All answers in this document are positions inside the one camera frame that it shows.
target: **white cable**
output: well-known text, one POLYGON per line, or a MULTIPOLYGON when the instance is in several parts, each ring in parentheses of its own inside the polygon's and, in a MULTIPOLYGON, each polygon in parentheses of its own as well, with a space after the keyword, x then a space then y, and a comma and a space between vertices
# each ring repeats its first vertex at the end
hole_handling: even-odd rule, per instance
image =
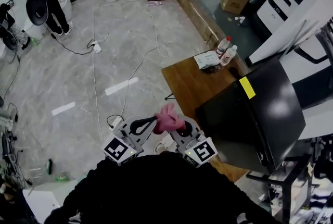
MULTIPOLYGON (((92 0, 92 7, 93 7, 93 40, 95 41, 94 0, 92 0)), ((100 138, 102 139, 102 142, 104 143, 102 126, 100 124, 100 114, 99 114, 99 110, 98 110, 98 101, 97 101, 97 92, 96 92, 96 77, 95 77, 95 58, 94 57, 95 57, 95 50, 93 50, 94 90, 95 90, 95 97, 96 97, 96 109, 97 109, 98 124, 99 124, 99 129, 100 129, 100 138)))
POLYGON ((154 25, 154 33, 155 33, 156 47, 154 47, 154 48, 152 48, 152 49, 150 49, 150 50, 148 50, 148 51, 146 51, 146 52, 144 53, 144 55, 143 55, 143 57, 142 57, 140 63, 137 65, 137 67, 135 68, 133 74, 132 74, 132 75, 130 76, 130 78, 128 79, 128 81, 127 81, 127 88, 126 88, 126 92, 125 92, 124 105, 123 105, 123 108, 122 108, 122 110, 121 110, 120 116, 123 115, 124 110, 125 110, 127 93, 128 93, 128 91, 129 91, 129 87, 130 87, 130 80, 133 78, 134 74, 137 72, 137 70, 138 70, 139 67, 141 66, 142 62, 143 62, 144 59, 145 59, 146 54, 149 53, 150 51, 152 51, 152 50, 154 50, 154 49, 157 48, 159 54, 160 54, 162 57, 166 58, 166 57, 169 57, 169 56, 170 56, 170 52, 169 52, 169 50, 168 50, 164 45, 159 45, 159 44, 158 44, 158 34, 157 34, 157 28, 156 28, 156 24, 155 24, 155 21, 154 21, 154 17, 153 17, 151 14, 149 14, 148 12, 143 11, 142 9, 140 9, 139 6, 138 6, 138 4, 137 4, 137 3, 138 3, 137 0, 128 0, 128 1, 120 2, 120 3, 105 4, 105 5, 101 5, 101 6, 121 5, 121 4, 125 4, 125 3, 128 3, 128 2, 136 2, 136 3, 135 3, 135 7, 136 7, 137 9, 139 9, 142 13, 148 15, 148 16, 151 18, 152 23, 153 23, 153 25, 154 25), (163 55, 163 54, 161 53, 161 51, 160 51, 160 47, 164 48, 164 49, 167 51, 168 55, 163 55))
POLYGON ((159 54, 160 54, 162 57, 166 58, 166 57, 169 57, 169 56, 170 56, 170 52, 169 52, 169 50, 168 50, 164 45, 159 45, 158 42, 157 42, 157 40, 158 40, 158 35, 157 35, 157 31, 156 31, 156 24, 155 24, 155 22, 154 22, 154 17, 153 17, 151 14, 149 14, 148 12, 145 12, 145 11, 141 10, 141 9, 139 8, 139 6, 137 5, 137 3, 135 3, 135 7, 138 8, 142 13, 147 14, 148 16, 151 17, 152 23, 153 23, 153 25, 154 25, 154 32, 155 32, 155 38, 156 38, 156 47, 154 47, 154 48, 152 48, 152 49, 150 49, 150 50, 148 50, 147 52, 144 53, 141 62, 137 65, 137 67, 135 68, 133 74, 130 76, 130 78, 129 78, 128 82, 127 82, 127 88, 126 88, 126 92, 125 92, 124 105, 123 105, 123 109, 121 110, 120 116, 123 115, 124 110, 125 110, 127 92, 129 91, 129 88, 130 88, 130 80, 133 78, 135 72, 139 69, 140 65, 141 65, 142 62, 144 61, 146 54, 149 53, 150 51, 152 51, 152 50, 154 50, 154 49, 157 48, 159 54), (160 51, 160 47, 164 48, 164 49, 167 51, 167 53, 168 53, 167 56, 162 55, 162 53, 161 53, 161 51, 160 51))
POLYGON ((128 0, 128 1, 120 2, 120 3, 106 4, 106 5, 101 5, 101 6, 122 5, 122 4, 126 4, 128 2, 136 2, 136 0, 128 0))
POLYGON ((97 109, 97 114, 98 114, 98 124, 100 128, 100 138, 102 139, 102 142, 104 143, 103 139, 103 132, 102 132, 102 126, 100 124, 100 115, 99 115, 99 110, 98 110, 98 103, 97 103, 97 93, 96 93, 96 78, 95 78, 95 51, 93 52, 93 70, 94 70, 94 88, 95 88, 95 97, 96 97, 96 109, 97 109))
POLYGON ((94 14, 94 0, 92 0, 92 7, 93 7, 93 40, 95 40, 95 14, 94 14))
POLYGON ((107 27, 105 27, 100 21, 98 21, 96 18, 95 18, 95 20, 107 31, 107 35, 106 35, 106 37, 103 39, 103 40, 101 40, 101 41, 97 41, 98 43, 102 43, 102 42, 105 42, 107 39, 108 39, 108 37, 109 37, 109 30, 108 30, 108 28, 107 27))

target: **pink cloth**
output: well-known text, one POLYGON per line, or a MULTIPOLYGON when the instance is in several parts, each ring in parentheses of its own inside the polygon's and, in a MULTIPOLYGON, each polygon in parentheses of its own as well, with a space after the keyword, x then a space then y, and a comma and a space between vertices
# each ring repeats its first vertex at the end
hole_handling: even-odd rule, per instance
POLYGON ((157 125, 154 128, 155 134, 162 134, 163 131, 175 131, 178 129, 185 130, 185 121, 178 117, 173 110, 174 104, 167 104, 162 107, 161 113, 156 113, 157 125))

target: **power strip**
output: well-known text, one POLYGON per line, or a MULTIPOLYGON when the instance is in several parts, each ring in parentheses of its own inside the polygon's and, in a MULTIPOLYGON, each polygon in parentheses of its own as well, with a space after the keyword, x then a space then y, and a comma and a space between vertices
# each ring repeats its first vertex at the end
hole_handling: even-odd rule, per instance
POLYGON ((111 126, 109 127, 110 131, 114 131, 116 129, 116 127, 119 125, 119 123, 122 121, 123 119, 119 116, 117 116, 117 118, 114 120, 114 122, 111 124, 111 126))
POLYGON ((96 42, 96 44, 94 46, 94 51, 95 51, 95 54, 98 54, 102 51, 102 48, 100 48, 98 42, 96 42))

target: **black pants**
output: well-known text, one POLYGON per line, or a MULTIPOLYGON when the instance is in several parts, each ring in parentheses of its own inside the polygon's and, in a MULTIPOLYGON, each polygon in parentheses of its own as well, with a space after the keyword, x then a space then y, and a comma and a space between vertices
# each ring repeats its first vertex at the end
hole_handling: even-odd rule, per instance
POLYGON ((68 32, 69 25, 67 24, 65 14, 63 13, 63 11, 61 9, 61 6, 60 6, 58 0, 48 0, 47 8, 48 8, 48 19, 46 21, 46 24, 50 27, 50 29, 53 32, 57 32, 57 33, 61 33, 61 29, 64 31, 64 33, 68 32), (52 16, 52 14, 56 16, 61 27, 58 26, 57 22, 54 20, 54 18, 52 16))

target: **black shirt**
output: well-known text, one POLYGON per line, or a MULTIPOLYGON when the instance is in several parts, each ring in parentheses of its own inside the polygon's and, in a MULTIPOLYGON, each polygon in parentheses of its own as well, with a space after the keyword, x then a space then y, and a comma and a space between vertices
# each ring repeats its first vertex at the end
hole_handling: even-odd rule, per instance
POLYGON ((122 167, 105 159, 91 170, 45 224, 68 223, 249 223, 273 224, 256 205, 210 164, 195 168, 176 153, 136 158, 122 167))

